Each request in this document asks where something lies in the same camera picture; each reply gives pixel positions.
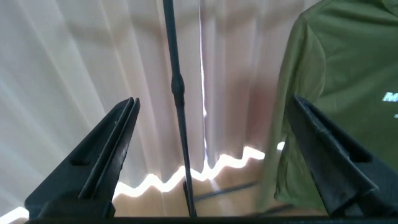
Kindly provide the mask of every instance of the bright light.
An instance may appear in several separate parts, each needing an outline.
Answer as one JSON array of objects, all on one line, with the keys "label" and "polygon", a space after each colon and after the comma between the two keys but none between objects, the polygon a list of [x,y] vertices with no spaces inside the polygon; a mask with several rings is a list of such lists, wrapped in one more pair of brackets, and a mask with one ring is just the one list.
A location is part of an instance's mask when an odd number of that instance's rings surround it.
[{"label": "bright light", "polygon": [[280,142],[278,143],[278,146],[276,147],[276,149],[278,149],[279,151],[282,151],[284,149],[285,146],[285,142]]},{"label": "bright light", "polygon": [[0,223],[10,223],[18,218],[29,218],[29,212],[25,208],[17,207],[13,211],[0,217]]},{"label": "bright light", "polygon": [[[231,156],[222,154],[220,159],[217,161],[214,168],[210,169],[207,161],[205,161],[203,172],[199,173],[198,171],[191,169],[192,178],[205,181],[207,179],[214,179],[221,170],[228,166],[233,168],[242,168],[246,165],[249,158],[253,159],[264,159],[265,154],[251,147],[245,147],[243,149],[243,157],[242,159],[235,159]],[[185,168],[181,166],[176,173],[166,182],[163,183],[156,175],[149,174],[144,181],[140,184],[140,186],[136,188],[129,187],[128,185],[118,182],[113,198],[116,198],[119,194],[125,194],[130,197],[138,197],[142,195],[150,186],[156,187],[161,192],[169,192],[171,191],[183,178],[185,177]]]}]

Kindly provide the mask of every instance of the floor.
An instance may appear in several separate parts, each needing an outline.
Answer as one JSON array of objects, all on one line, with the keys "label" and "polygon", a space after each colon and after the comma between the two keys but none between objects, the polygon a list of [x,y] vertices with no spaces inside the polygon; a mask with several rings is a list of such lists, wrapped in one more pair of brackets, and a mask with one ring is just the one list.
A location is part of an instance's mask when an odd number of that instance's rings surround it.
[{"label": "floor", "polygon": [[[251,159],[242,169],[225,167],[213,180],[193,181],[194,196],[217,190],[227,189],[241,184],[255,182],[261,171],[261,161]],[[162,193],[156,188],[148,189],[140,197],[132,198],[120,195],[114,199],[117,217],[187,217],[188,209],[182,187],[182,181],[170,192]],[[228,194],[217,195],[199,202],[195,207],[199,217],[243,216],[255,212],[254,199],[257,186]],[[283,205],[273,201],[270,208]],[[273,215],[324,215],[314,210],[292,208]]]}]

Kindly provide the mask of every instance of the black pole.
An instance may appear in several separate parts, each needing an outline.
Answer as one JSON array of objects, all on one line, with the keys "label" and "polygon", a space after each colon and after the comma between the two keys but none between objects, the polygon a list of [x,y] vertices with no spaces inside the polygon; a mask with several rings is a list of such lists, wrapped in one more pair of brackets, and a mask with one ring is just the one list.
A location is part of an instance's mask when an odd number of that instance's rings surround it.
[{"label": "black pole", "polygon": [[187,125],[185,124],[184,112],[184,80],[180,73],[180,64],[178,60],[177,35],[175,31],[174,8],[172,0],[163,0],[164,17],[166,21],[167,39],[169,40],[170,61],[172,64],[172,93],[174,95],[174,103],[177,109],[178,127],[180,129],[180,137],[182,143],[182,153],[185,164],[185,182],[184,192],[187,200],[188,211],[190,217],[196,217],[195,204],[193,203],[193,189],[191,165],[189,162],[188,141],[187,141]]}]

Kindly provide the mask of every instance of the shirt collar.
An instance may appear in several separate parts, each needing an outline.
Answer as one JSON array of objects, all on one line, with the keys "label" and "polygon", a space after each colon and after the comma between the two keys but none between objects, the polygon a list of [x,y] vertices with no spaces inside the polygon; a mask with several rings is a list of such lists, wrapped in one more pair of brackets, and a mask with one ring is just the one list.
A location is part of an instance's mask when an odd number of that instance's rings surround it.
[{"label": "shirt collar", "polygon": [[398,0],[382,0],[385,7],[398,16]]}]

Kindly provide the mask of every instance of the curtain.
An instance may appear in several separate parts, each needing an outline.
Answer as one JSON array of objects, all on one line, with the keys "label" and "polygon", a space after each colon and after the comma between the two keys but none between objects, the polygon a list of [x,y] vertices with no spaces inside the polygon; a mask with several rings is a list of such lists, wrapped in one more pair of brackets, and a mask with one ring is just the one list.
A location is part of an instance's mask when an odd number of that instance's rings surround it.
[{"label": "curtain", "polygon": [[[197,174],[226,155],[241,160],[245,146],[266,151],[285,43],[314,2],[174,1]],[[160,0],[0,1],[0,215],[22,206],[130,96],[141,111],[119,181],[176,178],[183,160],[170,81]]]}]

